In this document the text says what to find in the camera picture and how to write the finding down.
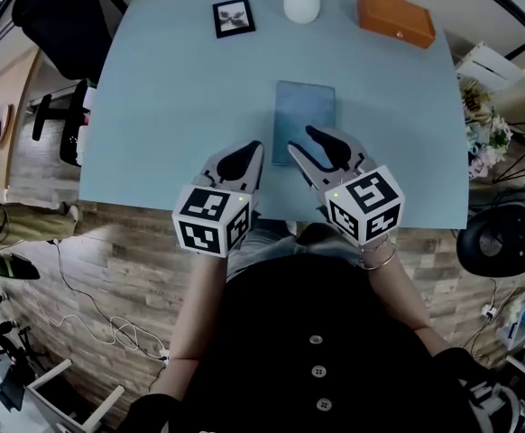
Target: blue book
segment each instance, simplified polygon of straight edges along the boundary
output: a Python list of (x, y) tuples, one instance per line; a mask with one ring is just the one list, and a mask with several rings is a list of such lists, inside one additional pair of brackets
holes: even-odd
[(272, 137), (272, 163), (292, 165), (287, 144), (300, 144), (321, 165), (332, 167), (323, 148), (305, 132), (307, 125), (335, 128), (335, 89), (322, 85), (277, 82)]

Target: flower bouquet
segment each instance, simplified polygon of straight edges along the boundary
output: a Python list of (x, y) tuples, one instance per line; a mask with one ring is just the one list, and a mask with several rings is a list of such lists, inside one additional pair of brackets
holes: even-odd
[(459, 79), (465, 113), (469, 179), (486, 177), (489, 169), (504, 160), (511, 143), (511, 129), (495, 112), (491, 96), (474, 78)]

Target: picture frame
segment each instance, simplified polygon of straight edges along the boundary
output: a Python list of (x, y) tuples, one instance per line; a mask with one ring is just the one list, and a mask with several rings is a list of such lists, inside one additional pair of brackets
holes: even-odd
[(218, 39), (256, 30), (248, 0), (229, 0), (212, 5), (212, 9)]

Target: table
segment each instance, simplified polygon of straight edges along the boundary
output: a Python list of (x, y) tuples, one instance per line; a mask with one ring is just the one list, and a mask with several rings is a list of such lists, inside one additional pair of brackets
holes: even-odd
[(0, 106), (13, 105), (10, 124), (0, 142), (0, 200), (4, 201), (4, 189), (8, 187), (10, 163), (16, 144), (16, 130), (26, 114), (29, 86), (38, 70), (40, 50), (32, 48), (0, 73)]
[(407, 227), (466, 225), (465, 125), (443, 32), (428, 50), (364, 31), (356, 0), (321, 0), (289, 21), (282, 0), (249, 0), (256, 32), (217, 39), (212, 4), (135, 0), (102, 72), (80, 181), (85, 200), (172, 209), (207, 157), (266, 149), (264, 217), (323, 221), (294, 167), (271, 165), (278, 80), (336, 90), (336, 127), (354, 134), (405, 192)]

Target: white box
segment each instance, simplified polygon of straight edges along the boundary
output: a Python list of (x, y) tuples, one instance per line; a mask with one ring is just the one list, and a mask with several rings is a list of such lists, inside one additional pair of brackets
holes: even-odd
[(401, 223), (405, 196), (386, 166), (325, 193), (328, 219), (354, 245), (364, 245)]
[(252, 212), (251, 194), (188, 185), (172, 221), (183, 249), (224, 258), (251, 228)]

